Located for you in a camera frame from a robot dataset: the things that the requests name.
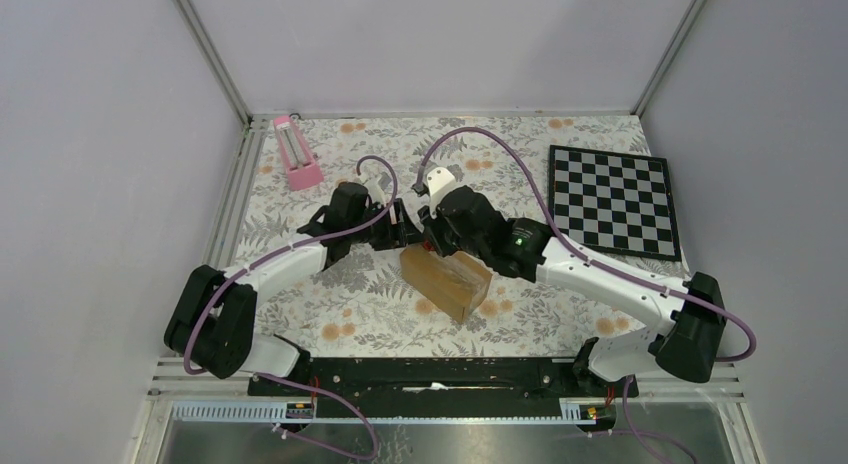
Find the checkerboard pattern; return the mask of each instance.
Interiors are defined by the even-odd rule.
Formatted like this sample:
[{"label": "checkerboard pattern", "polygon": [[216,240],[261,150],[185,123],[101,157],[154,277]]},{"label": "checkerboard pattern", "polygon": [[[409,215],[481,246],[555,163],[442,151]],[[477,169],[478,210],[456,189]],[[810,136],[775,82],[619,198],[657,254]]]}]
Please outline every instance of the checkerboard pattern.
[{"label": "checkerboard pattern", "polygon": [[551,146],[548,199],[557,226],[592,249],[679,261],[665,159]]}]

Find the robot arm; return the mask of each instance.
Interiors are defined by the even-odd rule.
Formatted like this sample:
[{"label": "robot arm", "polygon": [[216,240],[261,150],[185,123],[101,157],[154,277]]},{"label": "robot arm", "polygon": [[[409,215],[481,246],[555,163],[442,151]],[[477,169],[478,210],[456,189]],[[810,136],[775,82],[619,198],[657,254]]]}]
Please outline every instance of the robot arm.
[{"label": "robot arm", "polygon": [[[303,351],[283,338],[254,335],[257,302],[265,302],[298,280],[333,265],[355,243],[367,242],[375,250],[384,250],[426,240],[442,256],[462,250],[503,276],[573,289],[645,323],[645,328],[620,337],[587,340],[572,367],[581,385],[603,389],[624,376],[653,369],[664,369],[691,382],[709,380],[725,325],[723,318],[587,265],[554,238],[546,224],[527,218],[505,219],[485,196],[459,186],[447,169],[433,169],[427,179],[424,192],[430,202],[418,212],[423,235],[398,199],[393,212],[360,232],[302,246],[267,261],[237,279],[215,303],[219,314],[204,323],[192,361],[221,379],[238,370],[288,376]],[[342,184],[333,192],[330,204],[298,229],[293,242],[370,220],[383,208],[383,198],[378,194],[379,186],[373,183]],[[723,307],[718,284],[705,274],[696,273],[692,281],[684,282],[575,245],[590,261]],[[165,334],[168,347],[185,352],[205,303],[227,277],[241,269],[235,266],[218,271],[201,266],[191,274]]]},{"label": "robot arm", "polygon": [[[318,209],[297,230],[292,242],[338,233],[370,221],[383,210],[384,201],[379,186],[371,180],[364,184],[343,183],[334,190],[330,204]],[[382,219],[360,232],[299,246],[270,259],[236,279],[215,303],[218,315],[204,322],[191,360],[220,379],[239,370],[288,376],[300,351],[284,338],[254,334],[257,303],[264,303],[297,281],[332,266],[350,252],[353,244],[368,243],[380,251],[422,241],[423,236],[412,224],[403,201],[397,199]],[[165,345],[185,353],[206,303],[226,279],[242,269],[232,266],[219,271],[205,265],[195,269],[168,323]]]},{"label": "robot arm", "polygon": [[[620,337],[589,339],[577,356],[578,371],[606,382],[654,369],[690,382],[709,380],[725,320],[668,291],[695,295],[723,308],[712,277],[696,273],[684,281],[662,276],[572,243],[587,256],[583,260],[556,239],[547,224],[505,219],[485,196],[460,187],[444,168],[431,170],[426,188],[416,191],[430,196],[430,204],[418,215],[425,238],[440,255],[462,250],[501,275],[572,289],[645,323],[643,329]],[[665,293],[617,277],[592,262],[659,284]]]}]

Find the wooden block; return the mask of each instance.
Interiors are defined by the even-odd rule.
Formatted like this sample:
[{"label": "wooden block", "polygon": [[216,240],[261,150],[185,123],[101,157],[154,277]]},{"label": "wooden block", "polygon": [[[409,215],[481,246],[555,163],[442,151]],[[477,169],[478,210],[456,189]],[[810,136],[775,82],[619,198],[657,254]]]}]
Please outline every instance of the wooden block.
[{"label": "wooden block", "polygon": [[439,257],[420,245],[400,254],[401,276],[460,324],[486,299],[492,273],[464,252]]}]

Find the white wall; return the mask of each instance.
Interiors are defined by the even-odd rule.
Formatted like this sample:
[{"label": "white wall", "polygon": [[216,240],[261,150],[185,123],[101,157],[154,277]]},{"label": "white wall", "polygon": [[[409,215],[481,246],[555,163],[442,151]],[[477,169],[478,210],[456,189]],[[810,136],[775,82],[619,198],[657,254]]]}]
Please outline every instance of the white wall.
[{"label": "white wall", "polygon": [[770,464],[845,461],[846,4],[711,0],[644,120],[687,254],[760,338],[742,372]]},{"label": "white wall", "polygon": [[691,0],[193,0],[254,112],[629,110]]},{"label": "white wall", "polygon": [[122,457],[238,132],[171,0],[0,0],[0,462]]}]

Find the purple cable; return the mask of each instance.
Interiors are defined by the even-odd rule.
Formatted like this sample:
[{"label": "purple cable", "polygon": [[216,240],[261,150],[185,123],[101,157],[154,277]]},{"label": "purple cable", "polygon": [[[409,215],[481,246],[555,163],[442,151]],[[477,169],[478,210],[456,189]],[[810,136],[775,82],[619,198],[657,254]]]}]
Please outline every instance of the purple cable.
[{"label": "purple cable", "polygon": [[[512,158],[515,160],[515,163],[518,164],[518,167],[521,168],[521,172],[523,172],[524,176],[527,178],[527,182],[530,184],[530,189],[532,189],[533,195],[536,197],[536,202],[539,203],[539,207],[542,209],[542,214],[545,215],[545,220],[548,222],[548,225],[551,227],[551,231],[553,231],[554,235],[557,237],[559,242],[562,243],[562,245],[565,246],[565,248],[568,249],[568,251],[570,253],[577,256],[581,261],[587,262],[588,256],[585,253],[582,252],[583,247],[582,246],[578,247],[578,246],[574,245],[571,242],[571,239],[569,239],[568,237],[563,235],[562,232],[560,232],[559,228],[557,227],[556,223],[554,222],[553,216],[551,216],[551,213],[548,210],[548,206],[545,205],[545,200],[542,198],[542,193],[539,192],[539,188],[536,187],[536,182],[533,180],[533,175],[530,173],[530,170],[527,169],[527,166],[524,164],[524,161],[522,161],[521,158],[518,157],[518,154],[516,154],[516,152],[511,147],[509,147],[509,145],[506,142],[504,142],[503,139],[501,139],[497,135],[495,135],[495,134],[493,134],[493,133],[491,133],[491,132],[489,132],[485,129],[481,129],[479,127],[461,127],[459,129],[454,129],[454,130],[448,132],[447,134],[445,134],[444,136],[440,137],[436,142],[433,143],[432,146],[430,146],[429,149],[427,149],[427,152],[424,153],[424,157],[421,158],[421,164],[419,164],[419,166],[418,166],[418,176],[417,176],[417,179],[415,181],[415,184],[420,185],[424,181],[424,169],[425,169],[425,166],[427,165],[427,161],[430,160],[430,156],[433,155],[433,152],[435,152],[436,149],[439,146],[444,144],[451,137],[453,137],[457,134],[464,133],[464,132],[474,132],[474,133],[477,133],[477,134],[482,134],[482,135],[488,137],[489,139],[495,141],[496,143],[498,143],[498,145],[500,145],[502,148],[504,148],[504,150],[510,156],[512,156]],[[733,322],[734,324],[736,324],[737,326],[739,326],[739,328],[742,329],[742,332],[744,332],[745,335],[748,337],[748,349],[746,349],[745,352],[742,352],[742,353],[737,354],[735,356],[717,357],[716,362],[737,362],[737,361],[741,361],[743,359],[747,359],[748,357],[751,357],[751,355],[757,349],[757,337],[754,335],[754,331],[748,326],[748,324],[746,324],[742,319],[737,317],[735,314],[727,312],[724,309],[716,306],[715,304],[708,302],[704,299],[701,299],[699,297],[690,296],[689,294],[686,294],[686,293],[683,293],[683,292],[680,292],[680,291],[677,291],[677,290],[674,290],[674,289],[668,289],[665,286],[656,284],[656,283],[651,282],[651,281],[647,281],[647,280],[642,279],[642,278],[637,277],[637,276],[633,276],[633,275],[631,275],[631,274],[629,274],[625,271],[622,271],[621,269],[617,269],[613,266],[610,266],[609,264],[606,264],[606,263],[603,263],[603,262],[591,261],[590,265],[595,266],[598,269],[601,269],[603,271],[606,271],[606,272],[608,272],[608,273],[610,273],[610,274],[612,274],[616,277],[624,279],[625,281],[632,282],[636,285],[642,286],[646,289],[650,289],[652,291],[660,292],[660,293],[663,293],[663,294],[667,293],[667,295],[674,296],[674,297],[677,297],[679,299],[683,299],[685,301],[692,302],[692,303],[697,304],[701,307],[705,307],[706,309],[718,314],[719,316],[724,317],[725,319],[727,319],[727,320]]]},{"label": "purple cable", "polygon": [[[645,439],[642,436],[643,435],[647,436],[648,435],[647,433],[645,433],[643,431],[637,431],[636,428],[633,426],[633,421],[630,419],[630,406],[627,404],[627,394],[628,394],[628,391],[630,390],[630,384],[632,384],[632,383],[633,383],[633,376],[627,376],[627,380],[624,381],[624,391],[623,391],[623,394],[622,394],[622,397],[621,397],[621,407],[624,409],[624,420],[627,421],[627,427],[630,428],[630,434],[633,434],[633,436],[636,437],[636,440],[639,441],[639,444],[642,444],[642,447],[644,447],[645,450],[648,451],[649,454],[654,456],[658,461],[662,462],[663,464],[674,464],[673,462],[671,462],[671,460],[669,458],[663,456],[662,454],[660,454],[660,452],[658,450],[649,446],[648,443],[645,442]],[[657,435],[662,436],[662,439],[664,439],[666,441],[669,441],[669,442],[672,441],[672,438],[670,436],[666,436],[664,434],[659,434],[659,433],[655,433],[655,432],[653,432],[651,434],[653,436],[657,436]],[[692,458],[692,461],[695,464],[698,464],[698,458],[695,457],[695,453],[693,453],[686,446],[684,446],[683,443],[672,442],[672,444],[674,444],[675,446],[680,448],[680,450],[682,450],[683,452],[688,454],[689,457]]]},{"label": "purple cable", "polygon": [[[598,437],[633,436],[635,434],[636,434],[635,432],[628,430],[628,429],[614,429],[612,431],[593,432],[593,433],[591,433],[591,438],[595,439],[595,438],[598,438]],[[678,441],[677,439],[675,439],[671,436],[667,436],[665,434],[660,434],[658,432],[651,432],[651,431],[639,431],[639,434],[641,434],[643,437],[649,437],[651,439],[656,439],[658,441],[665,441],[665,442],[671,444],[672,446],[680,449],[681,451],[686,453],[687,456],[692,458],[692,462],[694,464],[698,464],[698,458],[695,456],[695,453],[692,452],[691,449],[686,447],[685,444]],[[583,434],[583,433],[568,434],[568,435],[559,437],[558,439],[579,439],[579,438],[588,439],[589,435]]]},{"label": "purple cable", "polygon": [[324,449],[327,449],[328,451],[335,452],[336,454],[341,454],[342,456],[348,457],[350,459],[361,459],[361,460],[364,460],[364,461],[371,461],[371,460],[374,460],[374,458],[377,457],[377,453],[380,450],[380,444],[379,444],[379,440],[377,439],[377,432],[374,430],[374,426],[370,422],[368,422],[368,419],[365,418],[365,415],[362,414],[362,412],[359,409],[357,409],[353,404],[348,402],[345,398],[343,398],[342,396],[340,396],[340,395],[338,395],[334,392],[330,392],[330,391],[327,391],[325,389],[321,389],[320,387],[306,386],[306,385],[303,385],[303,384],[300,384],[300,383],[297,383],[297,382],[289,381],[288,379],[283,379],[282,377],[277,377],[277,376],[273,376],[271,374],[266,374],[264,372],[258,373],[257,375],[260,376],[260,377],[264,377],[265,379],[274,381],[276,383],[283,384],[284,386],[294,387],[295,389],[300,389],[302,391],[317,392],[318,394],[324,394],[325,396],[331,397],[331,398],[335,399],[336,401],[342,403],[345,407],[350,409],[351,412],[353,412],[356,415],[356,417],[358,417],[359,420],[362,421],[363,424],[365,424],[365,428],[368,429],[368,434],[371,436],[371,442],[373,443],[373,446],[372,446],[370,454],[362,455],[362,454],[354,454],[352,452],[345,451],[344,449],[339,449],[337,447],[331,446],[330,444],[327,444],[326,442],[322,442],[322,441],[319,441],[317,439],[312,439],[311,437],[302,436],[302,435],[295,433],[295,432],[285,433],[285,431],[283,431],[285,433],[284,436],[292,437],[292,438],[297,439],[299,441],[308,442],[308,443],[314,444],[318,447],[323,447]]},{"label": "purple cable", "polygon": [[[347,236],[347,235],[350,235],[350,234],[357,233],[357,232],[359,232],[363,229],[370,227],[371,225],[375,224],[380,219],[382,219],[383,216],[385,216],[389,212],[389,209],[391,209],[391,207],[392,207],[392,203],[395,201],[395,198],[397,198],[398,187],[399,187],[398,186],[398,178],[397,178],[397,174],[395,174],[395,170],[392,168],[391,164],[389,164],[382,157],[374,156],[374,155],[363,156],[358,161],[356,161],[356,173],[357,174],[359,174],[359,168],[362,165],[362,163],[364,161],[368,161],[368,160],[377,161],[377,162],[383,164],[384,166],[386,166],[386,169],[389,170],[389,174],[391,174],[391,176],[392,176],[392,197],[391,197],[391,199],[389,199],[389,202],[387,203],[386,207],[383,208],[383,210],[381,210],[371,220],[369,220],[369,221],[367,221],[363,224],[360,224],[358,226],[352,227],[350,229],[346,229],[344,231],[339,231],[339,232],[332,232],[330,234],[326,234],[326,235],[323,235],[323,236],[304,239],[302,241],[295,242],[291,246],[284,246],[284,247],[281,247],[277,250],[271,251],[268,254],[266,254],[266,255],[260,257],[259,259],[253,261],[248,266],[248,268],[251,271],[253,271],[257,267],[261,266],[262,264],[265,264],[266,262],[270,261],[271,259],[274,259],[277,256],[285,254],[286,252],[289,252],[290,250],[297,249],[299,247],[303,247],[303,246],[312,244],[314,242],[324,241],[324,240],[327,240],[327,239],[335,239],[337,237],[343,237],[343,236]],[[227,280],[224,281],[223,284],[221,284],[221,287],[219,287],[215,291],[215,293],[212,294],[212,298],[209,299],[209,302],[206,304],[206,307],[203,309],[203,312],[200,313],[200,317],[197,319],[197,323],[194,325],[194,328],[191,330],[191,335],[189,336],[188,342],[186,343],[185,355],[183,356],[183,369],[185,369],[185,372],[187,374],[195,376],[195,375],[203,374],[203,373],[206,372],[206,370],[204,370],[202,368],[194,369],[194,368],[191,367],[191,353],[192,353],[192,351],[194,351],[194,344],[197,342],[197,336],[200,334],[200,329],[203,328],[203,324],[206,322],[206,319],[209,317],[209,313],[212,311],[212,308],[215,306],[215,303],[218,302],[218,300],[221,298],[221,296],[224,295],[224,292],[226,292],[227,289],[235,281],[244,277],[247,273],[248,273],[248,271],[246,269],[239,269],[235,274],[233,274],[232,276],[227,278]],[[329,392],[329,391],[324,391],[322,389],[311,387],[311,386],[303,386],[302,384],[297,384],[295,382],[291,382],[291,381],[288,381],[286,379],[270,376],[269,374],[263,374],[263,377],[272,378],[272,380],[280,382],[281,384],[285,384],[285,385],[291,386],[291,387],[296,387],[298,389],[304,389],[304,390],[308,390],[310,392],[319,392],[321,394],[324,394],[326,396],[329,396],[329,397],[341,402],[348,409],[353,410],[354,414],[356,414],[356,416],[359,419],[362,420],[362,422],[368,428],[369,433],[371,434],[371,439],[373,440],[373,443],[374,443],[374,450],[372,451],[373,456],[369,455],[370,457],[368,457],[368,456],[357,456],[355,454],[350,454],[347,451],[344,451],[342,449],[335,448],[335,447],[333,447],[329,444],[325,444],[323,442],[315,441],[313,439],[310,439],[310,438],[307,438],[307,437],[304,437],[304,436],[299,436],[298,437],[299,439],[301,439],[303,441],[311,442],[311,443],[316,444],[316,445],[319,445],[319,446],[321,446],[325,449],[329,449],[329,450],[336,452],[338,454],[342,454],[342,455],[347,456],[347,457],[352,457],[353,459],[374,459],[374,456],[377,455],[377,450],[379,449],[379,442],[377,441],[377,435],[374,433],[373,427],[371,427],[371,424],[368,422],[368,420],[365,418],[365,416],[361,412],[356,410],[351,403],[344,400],[344,398],[342,398],[341,396],[338,396],[336,394],[333,394],[332,392]]]}]

